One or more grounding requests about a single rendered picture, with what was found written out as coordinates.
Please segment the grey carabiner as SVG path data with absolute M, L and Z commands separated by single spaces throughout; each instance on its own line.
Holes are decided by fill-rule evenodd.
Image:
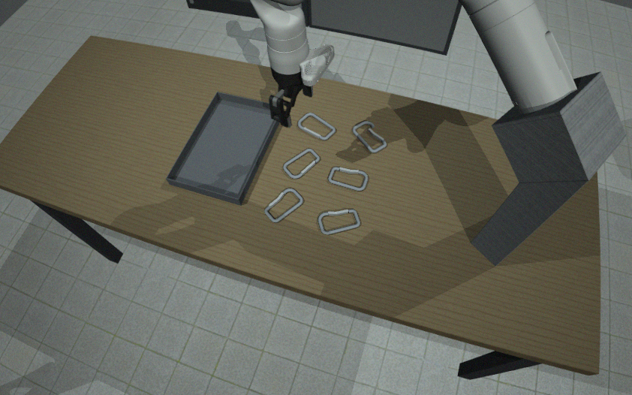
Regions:
M 338 228 L 338 229 L 331 230 L 331 231 L 325 231 L 324 230 L 324 227 L 323 227 L 323 224 L 322 224 L 322 221 L 321 221 L 321 219 L 324 216 L 338 216 L 338 215 L 343 215 L 343 214 L 347 214 L 347 213 L 353 213 L 354 214 L 354 217 L 355 217 L 356 222 L 357 222 L 355 225 L 349 225 L 347 227 Z M 341 231 L 346 231 L 346 230 L 350 230 L 350 229 L 353 229 L 353 228 L 358 228 L 360 226 L 360 219 L 359 219 L 359 216 L 357 215 L 357 211 L 356 210 L 342 210 L 342 211 L 338 211 L 338 212 L 325 212 L 325 213 L 321 213 L 319 215 L 319 217 L 318 217 L 318 224 L 319 224 L 320 230 L 321 230 L 321 232 L 323 234 L 330 235 L 330 234 L 338 233 L 338 232 L 341 232 Z
M 289 164 L 291 164 L 292 162 L 296 161 L 298 158 L 300 158 L 301 156 L 305 155 L 307 152 L 311 152 L 312 155 L 316 158 L 307 168 L 305 168 L 300 174 L 298 175 L 293 175 L 288 169 L 287 166 Z M 287 161 L 286 163 L 284 163 L 283 165 L 283 169 L 284 171 L 287 173 L 287 175 L 293 179 L 298 179 L 301 176 L 303 176 L 308 170 L 310 170 L 316 163 L 318 163 L 320 160 L 319 155 L 313 150 L 313 149 L 306 149 L 305 151 L 301 152 L 299 155 L 295 156 L 294 158 L 292 158 L 291 160 Z
M 298 198 L 299 198 L 299 203 L 297 203 L 296 205 L 294 205 L 293 207 L 291 207 L 287 212 L 285 212 L 284 214 L 282 214 L 281 216 L 279 216 L 277 219 L 274 219 L 271 214 L 268 212 L 268 210 L 270 208 L 272 208 L 274 205 L 276 205 L 282 198 L 283 196 L 288 193 L 288 192 L 293 192 Z M 269 219 L 272 222 L 279 222 L 281 221 L 285 216 L 287 216 L 288 214 L 290 214 L 291 212 L 293 212 L 297 207 L 299 207 L 300 205 L 302 205 L 303 202 L 303 198 L 302 196 L 293 188 L 287 188 L 285 189 L 279 196 L 278 198 L 276 198 L 271 204 L 269 204 L 269 206 L 264 210 L 265 214 L 269 217 Z
M 328 128 L 332 129 L 332 131 L 331 131 L 331 132 L 330 132 L 330 133 L 329 133 L 326 137 L 323 137 L 323 136 L 321 136 L 321 135 L 319 135 L 319 134 L 317 134 L 317 133 L 315 133 L 315 132 L 313 132 L 313 131 L 311 131 L 311 130 L 309 130 L 309 129 L 305 128 L 305 127 L 303 127 L 303 126 L 301 125 L 301 122 L 302 122 L 303 120 L 305 120 L 308 116 L 313 116 L 313 117 L 314 117 L 314 118 L 316 118 L 318 121 L 320 121 L 320 122 L 322 122 L 323 124 L 325 124 L 325 126 L 327 126 Z M 330 138 L 330 137 L 331 137 L 331 136 L 332 136 L 332 135 L 336 132 L 336 129 L 335 129 L 335 128 L 331 125 L 331 124 L 329 124 L 328 122 L 324 121 L 322 118 L 320 118 L 319 116 L 315 115 L 314 113 L 307 113 L 306 115 L 304 115 L 304 116 L 303 116 L 303 117 L 302 117 L 302 118 L 298 121 L 298 127 L 299 127 L 300 129 L 302 129 L 303 131 L 305 131 L 305 132 L 307 132 L 307 133 L 309 133 L 309 134 L 311 134 L 311 135 L 313 135 L 313 136 L 315 136 L 315 137 L 317 137 L 317 138 L 319 138 L 319 139 L 321 139 L 321 140 L 327 140 L 327 139 L 329 139 L 329 138 Z
M 355 187 L 355 186 L 352 186 L 352 185 L 348 185 L 348 184 L 345 184 L 345 183 L 342 183 L 342 182 L 337 182 L 335 180 L 332 180 L 332 177 L 333 177 L 333 174 L 334 174 L 335 170 L 339 170 L 339 171 L 345 172 L 345 173 L 362 174 L 365 177 L 362 187 L 358 188 L 358 187 Z M 349 169 L 346 169 L 346 168 L 343 168 L 343 167 L 340 167 L 340 169 L 339 169 L 339 167 L 333 167 L 332 170 L 330 171 L 328 180 L 329 180 L 330 183 L 335 184 L 335 185 L 340 185 L 340 186 L 343 186 L 345 188 L 353 189 L 355 191 L 362 191 L 366 187 L 366 183 L 368 181 L 368 175 L 365 172 L 361 171 L 361 170 L 349 170 Z
M 380 140 L 380 141 L 383 143 L 383 145 L 382 145 L 382 146 L 379 146 L 377 149 L 372 149 L 372 148 L 370 147 L 370 145 L 368 145 L 368 144 L 367 144 L 367 142 L 365 142 L 365 141 L 364 141 L 364 139 L 363 139 L 363 138 L 362 138 L 362 137 L 361 137 L 361 136 L 360 136 L 360 135 L 356 132 L 356 129 L 357 129 L 357 128 L 359 128 L 360 126 L 365 125 L 365 124 L 370 125 L 372 128 L 374 128 L 374 127 L 375 127 L 375 126 L 374 126 L 374 124 L 373 124 L 372 122 L 370 122 L 370 121 L 363 121 L 363 122 L 361 122 L 361 123 L 359 123 L 359 124 L 355 125 L 355 126 L 353 127 L 353 129 L 352 129 L 352 132 L 353 132 L 353 133 L 356 135 L 356 137 L 357 137 L 357 138 L 358 138 L 358 139 L 359 139 L 359 140 L 360 140 L 360 141 L 364 144 L 364 146 L 365 146 L 365 147 L 366 147 L 366 148 L 367 148 L 370 152 L 372 152 L 372 153 L 376 153 L 376 152 L 378 152 L 378 151 L 382 150 L 383 148 L 385 148 L 385 147 L 387 146 L 387 142 L 386 142 L 386 141 L 385 141 L 385 140 L 384 140 L 381 136 L 379 136 L 378 134 L 374 133 L 374 132 L 373 132 L 373 130 L 371 130 L 370 128 L 368 129 L 368 132 L 369 132 L 369 133 L 370 133 L 373 137 L 377 138 L 378 140 Z

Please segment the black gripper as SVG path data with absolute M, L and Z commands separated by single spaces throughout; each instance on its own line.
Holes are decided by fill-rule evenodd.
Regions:
M 302 90 L 304 95 L 312 97 L 313 86 L 306 86 L 301 83 L 301 72 L 297 74 L 280 74 L 274 71 L 272 67 L 271 71 L 273 78 L 278 84 L 278 94 L 269 97 L 271 119 L 281 122 L 281 125 L 284 127 L 290 128 L 292 126 L 290 110 L 295 105 L 297 95 Z M 283 97 L 291 98 L 290 102 L 284 100 Z M 284 106 L 287 107 L 286 111 L 284 111 Z

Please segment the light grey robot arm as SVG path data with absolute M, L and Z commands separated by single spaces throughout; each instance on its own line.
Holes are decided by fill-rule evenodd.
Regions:
M 269 63 L 280 74 L 301 72 L 315 85 L 334 47 L 310 50 L 305 0 L 250 0 L 263 23 Z M 278 2 L 278 3 L 276 3 Z M 517 113 L 548 107 L 577 90 L 555 37 L 534 0 L 459 0 L 486 48 Z

